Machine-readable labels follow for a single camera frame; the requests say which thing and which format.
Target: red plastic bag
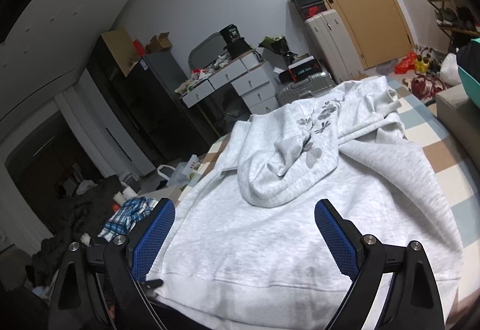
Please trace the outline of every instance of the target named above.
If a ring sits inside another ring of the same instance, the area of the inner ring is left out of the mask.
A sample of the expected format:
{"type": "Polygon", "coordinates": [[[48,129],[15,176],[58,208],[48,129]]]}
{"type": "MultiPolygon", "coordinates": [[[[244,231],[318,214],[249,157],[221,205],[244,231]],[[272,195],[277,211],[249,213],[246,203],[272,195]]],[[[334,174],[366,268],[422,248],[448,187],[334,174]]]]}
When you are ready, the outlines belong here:
{"type": "Polygon", "coordinates": [[[416,58],[417,54],[415,54],[413,51],[410,51],[407,56],[395,66],[395,74],[405,74],[409,70],[415,70],[416,58]]]}

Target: white drawer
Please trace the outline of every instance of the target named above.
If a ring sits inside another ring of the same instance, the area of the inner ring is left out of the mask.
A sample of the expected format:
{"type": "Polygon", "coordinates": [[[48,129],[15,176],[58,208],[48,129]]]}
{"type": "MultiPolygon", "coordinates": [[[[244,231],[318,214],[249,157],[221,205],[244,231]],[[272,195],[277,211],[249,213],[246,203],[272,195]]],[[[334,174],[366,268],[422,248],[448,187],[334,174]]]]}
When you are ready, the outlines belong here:
{"type": "Polygon", "coordinates": [[[185,96],[181,99],[185,103],[187,107],[193,107],[196,103],[200,100],[206,98],[208,95],[212,94],[214,91],[212,85],[208,82],[208,80],[202,82],[193,90],[188,92],[185,96]]]}
{"type": "Polygon", "coordinates": [[[265,73],[263,66],[260,66],[255,70],[248,72],[239,79],[236,79],[234,82],[232,82],[232,86],[235,88],[237,93],[242,96],[248,92],[251,92],[260,85],[267,83],[268,81],[270,81],[270,78],[268,78],[268,75],[265,73]]]}
{"type": "Polygon", "coordinates": [[[236,61],[230,62],[229,65],[225,66],[219,72],[210,76],[208,80],[210,81],[214,89],[220,89],[227,82],[233,81],[246,71],[247,69],[243,65],[242,61],[237,59],[236,61]]]}
{"type": "Polygon", "coordinates": [[[271,82],[268,82],[267,84],[244,94],[242,99],[247,107],[250,108],[259,103],[265,102],[272,97],[275,97],[275,86],[271,82]]]}
{"type": "Polygon", "coordinates": [[[253,69],[255,66],[258,66],[258,64],[260,63],[260,61],[258,60],[259,58],[261,58],[260,54],[258,54],[257,52],[253,52],[253,53],[247,54],[246,56],[243,56],[241,58],[241,61],[245,66],[245,68],[247,70],[250,70],[250,69],[253,69]]]}
{"type": "Polygon", "coordinates": [[[272,97],[267,101],[257,104],[250,108],[250,112],[254,115],[264,115],[272,112],[278,108],[277,99],[272,97]]]}

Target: white suitcase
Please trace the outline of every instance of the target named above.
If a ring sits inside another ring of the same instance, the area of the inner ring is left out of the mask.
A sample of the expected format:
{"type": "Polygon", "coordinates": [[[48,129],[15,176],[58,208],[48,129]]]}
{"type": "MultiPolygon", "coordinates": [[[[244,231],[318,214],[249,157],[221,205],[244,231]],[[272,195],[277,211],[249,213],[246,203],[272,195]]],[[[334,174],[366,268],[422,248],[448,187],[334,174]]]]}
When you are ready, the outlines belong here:
{"type": "Polygon", "coordinates": [[[320,45],[337,84],[363,73],[358,53],[337,11],[319,13],[305,24],[320,45]]]}

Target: white sweatshirt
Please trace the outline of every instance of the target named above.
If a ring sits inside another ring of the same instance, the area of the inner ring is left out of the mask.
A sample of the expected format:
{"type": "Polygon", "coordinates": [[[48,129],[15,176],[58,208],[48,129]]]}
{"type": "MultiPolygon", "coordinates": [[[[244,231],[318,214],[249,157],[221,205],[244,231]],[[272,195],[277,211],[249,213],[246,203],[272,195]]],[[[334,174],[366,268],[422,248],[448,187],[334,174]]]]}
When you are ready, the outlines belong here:
{"type": "Polygon", "coordinates": [[[212,329],[324,328],[351,284],[315,225],[315,204],[328,198],[362,234],[423,244],[446,318],[463,246],[422,149],[402,138],[398,107],[380,78],[238,122],[177,209],[147,277],[165,282],[158,300],[212,329]]]}

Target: ceiling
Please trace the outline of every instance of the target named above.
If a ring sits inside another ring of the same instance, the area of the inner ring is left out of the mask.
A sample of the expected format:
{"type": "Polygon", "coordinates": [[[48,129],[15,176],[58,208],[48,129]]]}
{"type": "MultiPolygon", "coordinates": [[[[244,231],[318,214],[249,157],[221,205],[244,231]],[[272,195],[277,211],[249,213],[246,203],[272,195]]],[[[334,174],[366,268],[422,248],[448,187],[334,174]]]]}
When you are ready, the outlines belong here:
{"type": "Polygon", "coordinates": [[[76,82],[128,0],[32,0],[0,44],[0,139],[76,82]]]}

